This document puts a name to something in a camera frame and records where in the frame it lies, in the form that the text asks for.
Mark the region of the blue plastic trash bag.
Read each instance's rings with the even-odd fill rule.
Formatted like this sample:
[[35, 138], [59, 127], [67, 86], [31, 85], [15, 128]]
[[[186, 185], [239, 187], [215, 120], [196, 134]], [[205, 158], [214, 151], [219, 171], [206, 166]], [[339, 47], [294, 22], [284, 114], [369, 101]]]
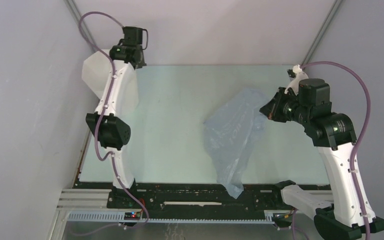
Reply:
[[268, 101], [260, 89], [243, 88], [203, 123], [203, 145], [216, 182], [234, 199], [244, 191], [242, 176], [267, 121], [260, 108]]

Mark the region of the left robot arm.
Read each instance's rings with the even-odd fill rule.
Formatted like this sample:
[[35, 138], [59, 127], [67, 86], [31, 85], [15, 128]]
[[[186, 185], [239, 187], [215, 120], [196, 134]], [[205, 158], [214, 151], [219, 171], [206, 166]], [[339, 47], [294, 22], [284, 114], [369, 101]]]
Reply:
[[144, 50], [148, 47], [148, 30], [123, 27], [124, 37], [111, 49], [99, 49], [82, 66], [82, 80], [99, 98], [86, 123], [94, 137], [94, 150], [100, 161], [108, 159], [112, 166], [113, 186], [123, 190], [118, 201], [133, 208], [138, 194], [129, 188], [135, 178], [127, 164], [126, 145], [131, 127], [123, 117], [132, 113], [139, 103], [137, 70], [146, 66]]

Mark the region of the white translucent trash bin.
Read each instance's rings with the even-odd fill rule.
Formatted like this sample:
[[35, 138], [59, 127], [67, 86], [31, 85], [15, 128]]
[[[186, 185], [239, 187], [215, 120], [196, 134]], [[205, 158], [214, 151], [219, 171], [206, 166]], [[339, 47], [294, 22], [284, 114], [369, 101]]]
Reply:
[[139, 103], [137, 72], [130, 63], [114, 60], [115, 74], [110, 60], [97, 51], [89, 56], [82, 67], [82, 80], [99, 98], [95, 111], [122, 118], [134, 112]]

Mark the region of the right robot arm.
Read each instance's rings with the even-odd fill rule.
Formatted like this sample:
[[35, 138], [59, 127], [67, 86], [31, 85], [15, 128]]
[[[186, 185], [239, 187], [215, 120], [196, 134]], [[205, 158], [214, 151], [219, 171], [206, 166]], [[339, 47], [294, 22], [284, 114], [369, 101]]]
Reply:
[[384, 219], [374, 213], [361, 184], [352, 154], [357, 145], [353, 123], [332, 111], [330, 91], [323, 79], [303, 79], [297, 90], [279, 87], [259, 111], [271, 121], [303, 126], [322, 158], [333, 201], [319, 200], [290, 180], [276, 184], [270, 201], [277, 209], [289, 205], [304, 213], [325, 240], [357, 240], [384, 231]]

